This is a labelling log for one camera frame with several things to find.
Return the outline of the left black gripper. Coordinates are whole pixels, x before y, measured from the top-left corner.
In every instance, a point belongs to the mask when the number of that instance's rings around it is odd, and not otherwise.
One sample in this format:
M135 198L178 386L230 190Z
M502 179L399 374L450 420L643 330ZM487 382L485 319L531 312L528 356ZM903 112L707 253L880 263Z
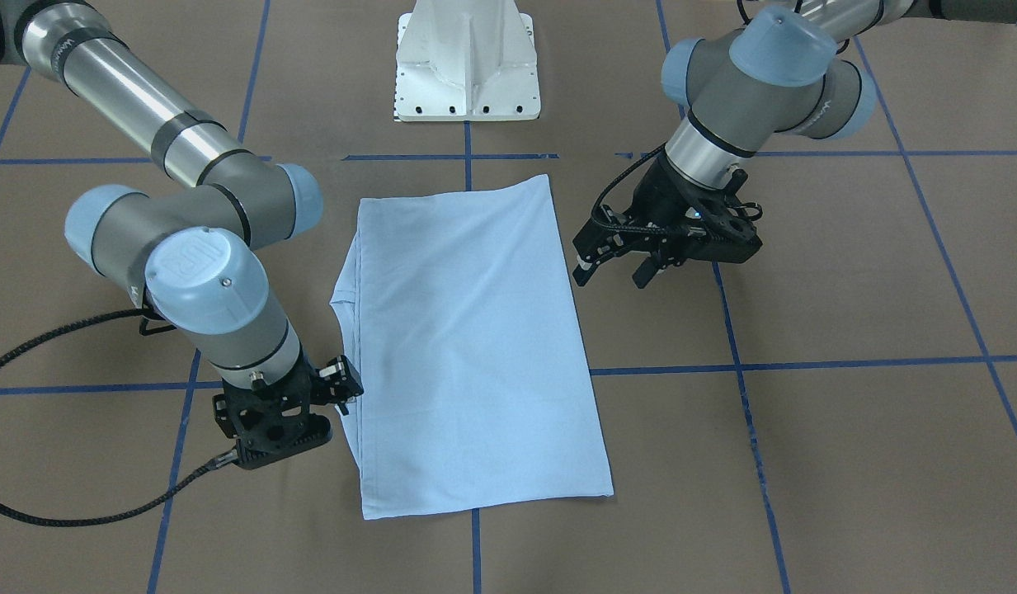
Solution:
M609 194L629 174L647 166L633 189L629 207L616 211L606 203ZM577 265L572 278L583 287L597 268L626 252L647 252L647 258L632 274L637 289L644 289L667 268L681 266L686 257L689 204L683 179L671 168L662 152L647 152L629 165L598 193L591 207L591 232L579 232L572 240Z

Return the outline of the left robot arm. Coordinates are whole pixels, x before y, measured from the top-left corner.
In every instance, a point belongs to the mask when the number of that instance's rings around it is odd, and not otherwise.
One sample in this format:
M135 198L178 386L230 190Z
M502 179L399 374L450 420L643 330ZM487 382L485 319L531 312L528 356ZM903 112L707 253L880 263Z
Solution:
M761 248L760 204L739 199L747 163L776 133L846 138L873 113L873 79L837 56L855 35L899 19L908 1L772 2L741 29L675 45L662 90L685 109L673 135L645 157L643 179L621 213L601 192L577 236L573 279L645 253L644 287L689 260L743 263Z

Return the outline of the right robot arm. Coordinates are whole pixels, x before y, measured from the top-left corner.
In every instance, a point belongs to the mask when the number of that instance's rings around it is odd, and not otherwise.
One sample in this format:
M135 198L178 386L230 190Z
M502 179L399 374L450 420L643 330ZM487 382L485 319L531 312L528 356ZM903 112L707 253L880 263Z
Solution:
M79 258L186 334L225 387L313 387L317 372L255 251L319 222L315 177L244 148L88 2L0 1L3 64L63 84L183 186L161 199L120 185L83 193L64 222Z

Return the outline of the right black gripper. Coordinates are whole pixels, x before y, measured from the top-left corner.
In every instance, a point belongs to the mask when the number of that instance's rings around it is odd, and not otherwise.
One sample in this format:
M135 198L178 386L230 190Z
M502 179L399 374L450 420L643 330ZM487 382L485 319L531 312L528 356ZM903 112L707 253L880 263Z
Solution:
M340 415L349 415L350 403L364 394L364 385L346 355L338 355L320 369L300 355L287 375L273 384L262 372L252 372L252 394L276 417L307 413L311 405L332 405Z

